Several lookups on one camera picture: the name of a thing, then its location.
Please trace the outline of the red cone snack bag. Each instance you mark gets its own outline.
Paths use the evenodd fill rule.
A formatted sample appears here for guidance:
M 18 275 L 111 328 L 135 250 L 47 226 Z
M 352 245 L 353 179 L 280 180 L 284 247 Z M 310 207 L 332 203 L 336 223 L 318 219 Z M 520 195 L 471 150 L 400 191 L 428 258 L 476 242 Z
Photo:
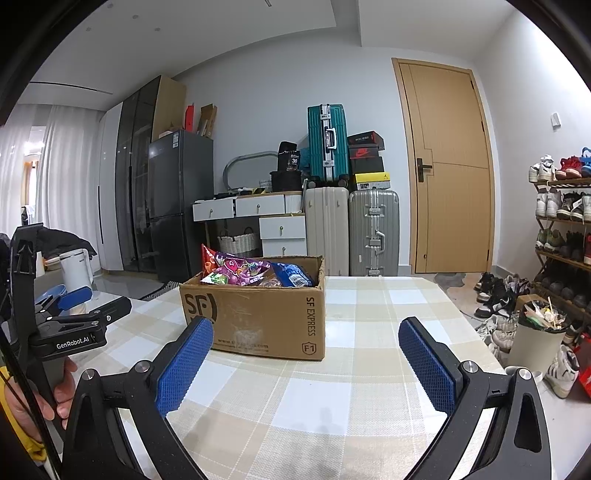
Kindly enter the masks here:
M 201 263 L 204 276 L 211 274 L 218 267 L 216 256 L 217 251 L 207 247 L 205 244 L 201 245 Z

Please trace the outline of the teal suitcase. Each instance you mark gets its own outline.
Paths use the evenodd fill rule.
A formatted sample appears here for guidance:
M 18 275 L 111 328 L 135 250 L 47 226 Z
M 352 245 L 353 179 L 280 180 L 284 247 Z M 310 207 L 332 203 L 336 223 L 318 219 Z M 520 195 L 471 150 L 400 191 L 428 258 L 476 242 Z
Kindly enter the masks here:
M 311 177 L 329 185 L 348 186 L 348 129 L 342 104 L 308 107 L 308 148 Z

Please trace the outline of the woven laundry basket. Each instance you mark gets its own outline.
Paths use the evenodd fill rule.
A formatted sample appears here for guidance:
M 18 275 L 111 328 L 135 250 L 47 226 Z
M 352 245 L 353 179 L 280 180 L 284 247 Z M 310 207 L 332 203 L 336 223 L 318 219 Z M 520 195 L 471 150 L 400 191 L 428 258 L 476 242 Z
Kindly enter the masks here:
M 225 232 L 217 237 L 219 250 L 224 253 L 242 256 L 254 254 L 260 249 L 259 234 L 251 227 L 245 228 L 242 234 L 229 235 Z

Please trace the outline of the dark glass cabinet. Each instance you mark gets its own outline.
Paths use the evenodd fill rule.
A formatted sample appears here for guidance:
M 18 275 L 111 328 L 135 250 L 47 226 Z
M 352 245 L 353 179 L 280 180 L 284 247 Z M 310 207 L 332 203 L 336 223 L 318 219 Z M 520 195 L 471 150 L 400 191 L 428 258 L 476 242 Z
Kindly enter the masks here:
M 164 75 L 121 104 L 115 155 L 115 212 L 123 269 L 154 274 L 148 216 L 148 150 L 152 141 L 182 124 L 186 87 Z

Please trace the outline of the white drawer desk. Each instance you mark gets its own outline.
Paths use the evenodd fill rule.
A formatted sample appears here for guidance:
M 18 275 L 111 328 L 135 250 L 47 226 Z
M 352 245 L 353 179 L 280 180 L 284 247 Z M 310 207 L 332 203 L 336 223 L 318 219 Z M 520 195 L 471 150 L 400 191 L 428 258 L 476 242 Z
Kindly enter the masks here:
M 256 219 L 264 257 L 307 256 L 307 231 L 301 192 L 197 200 L 194 222 Z

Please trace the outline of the blue cookie packet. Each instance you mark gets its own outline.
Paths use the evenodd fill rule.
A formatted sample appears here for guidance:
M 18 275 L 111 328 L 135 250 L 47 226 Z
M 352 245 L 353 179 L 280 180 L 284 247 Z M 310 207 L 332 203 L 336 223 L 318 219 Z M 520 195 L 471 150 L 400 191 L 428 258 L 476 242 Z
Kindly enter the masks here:
M 280 285 L 286 288 L 308 288 L 314 287 L 315 283 L 311 277 L 297 264 L 272 262 L 273 273 Z

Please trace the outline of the purple candy bag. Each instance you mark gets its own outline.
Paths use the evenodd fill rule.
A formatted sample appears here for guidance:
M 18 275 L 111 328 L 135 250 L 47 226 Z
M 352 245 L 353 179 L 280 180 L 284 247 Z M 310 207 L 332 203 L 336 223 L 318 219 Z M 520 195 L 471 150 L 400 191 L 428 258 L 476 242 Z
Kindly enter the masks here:
M 273 265 L 266 260 L 216 252 L 200 280 L 207 285 L 280 287 Z

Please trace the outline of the silver suitcase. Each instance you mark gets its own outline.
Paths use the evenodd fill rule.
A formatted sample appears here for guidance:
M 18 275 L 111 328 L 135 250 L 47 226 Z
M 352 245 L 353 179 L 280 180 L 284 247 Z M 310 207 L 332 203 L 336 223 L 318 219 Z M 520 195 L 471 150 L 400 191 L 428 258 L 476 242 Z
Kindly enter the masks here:
M 392 190 L 349 195 L 349 275 L 398 276 L 400 202 Z

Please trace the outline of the black refrigerator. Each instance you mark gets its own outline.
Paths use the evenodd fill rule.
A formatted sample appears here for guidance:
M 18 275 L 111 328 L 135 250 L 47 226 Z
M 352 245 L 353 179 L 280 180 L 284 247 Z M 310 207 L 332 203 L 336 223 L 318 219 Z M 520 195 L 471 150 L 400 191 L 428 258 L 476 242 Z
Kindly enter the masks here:
M 214 194 L 211 139 L 177 130 L 151 143 L 147 185 L 157 277 L 183 283 L 201 271 L 206 227 L 194 222 L 192 206 Z

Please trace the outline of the wooden shoe rack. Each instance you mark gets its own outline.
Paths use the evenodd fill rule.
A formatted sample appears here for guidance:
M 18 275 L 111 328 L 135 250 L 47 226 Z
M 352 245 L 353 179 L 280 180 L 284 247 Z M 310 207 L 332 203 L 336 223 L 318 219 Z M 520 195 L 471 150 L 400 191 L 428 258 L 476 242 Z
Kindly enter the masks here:
M 590 149 L 530 166 L 539 226 L 535 254 L 541 267 L 533 288 L 575 322 L 590 322 Z

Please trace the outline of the white trash bin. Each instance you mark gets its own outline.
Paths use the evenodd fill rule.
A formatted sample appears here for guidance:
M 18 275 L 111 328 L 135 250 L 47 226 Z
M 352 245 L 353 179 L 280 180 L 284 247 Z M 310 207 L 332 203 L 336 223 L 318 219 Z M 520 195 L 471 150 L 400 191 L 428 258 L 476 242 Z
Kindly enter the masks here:
M 519 301 L 508 367 L 524 367 L 541 380 L 559 352 L 569 326 L 566 315 L 544 300 Z

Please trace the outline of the white side table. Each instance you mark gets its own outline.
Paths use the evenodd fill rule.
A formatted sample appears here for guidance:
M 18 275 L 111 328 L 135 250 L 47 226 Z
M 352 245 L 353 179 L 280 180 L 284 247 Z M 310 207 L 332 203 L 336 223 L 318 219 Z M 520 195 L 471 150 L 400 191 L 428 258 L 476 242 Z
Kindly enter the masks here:
M 91 310 L 93 310 L 103 304 L 106 304 L 110 301 L 130 301 L 130 300 L 126 297 L 123 297 L 123 296 L 113 296 L 111 294 L 95 292 L 92 290 L 92 297 L 89 301 L 85 302 L 84 304 L 78 305 L 77 307 L 70 309 L 68 312 L 63 312 L 59 316 L 72 316 L 72 315 L 86 314 L 86 313 L 89 313 Z M 41 323 L 44 323 L 45 321 L 56 319 L 59 316 L 46 317 L 43 314 L 41 314 L 41 315 L 35 314 L 35 319 L 36 319 L 37 324 L 41 324 Z

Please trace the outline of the stacked shoe boxes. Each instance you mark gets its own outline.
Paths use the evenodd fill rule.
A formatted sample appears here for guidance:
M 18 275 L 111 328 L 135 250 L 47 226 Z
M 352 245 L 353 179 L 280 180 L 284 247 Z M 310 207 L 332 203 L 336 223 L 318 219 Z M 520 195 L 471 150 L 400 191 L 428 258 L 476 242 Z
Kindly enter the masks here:
M 355 190 L 389 190 L 391 175 L 385 170 L 381 153 L 385 149 L 383 137 L 367 131 L 348 137 L 349 169 Z

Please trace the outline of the white kettle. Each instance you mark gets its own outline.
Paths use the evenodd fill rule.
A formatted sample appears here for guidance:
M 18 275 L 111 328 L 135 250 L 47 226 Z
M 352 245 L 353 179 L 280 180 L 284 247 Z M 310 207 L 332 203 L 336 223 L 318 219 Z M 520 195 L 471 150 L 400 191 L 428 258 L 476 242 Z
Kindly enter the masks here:
M 59 255 L 63 283 L 67 292 L 92 287 L 93 271 L 86 249 L 71 250 Z

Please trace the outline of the beige suitcase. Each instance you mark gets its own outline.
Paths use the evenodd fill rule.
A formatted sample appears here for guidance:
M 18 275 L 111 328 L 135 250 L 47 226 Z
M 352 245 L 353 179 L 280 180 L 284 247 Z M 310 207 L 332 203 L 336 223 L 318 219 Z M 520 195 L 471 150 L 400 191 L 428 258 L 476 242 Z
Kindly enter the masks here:
M 349 191 L 308 189 L 304 214 L 308 256 L 324 257 L 327 276 L 349 276 Z

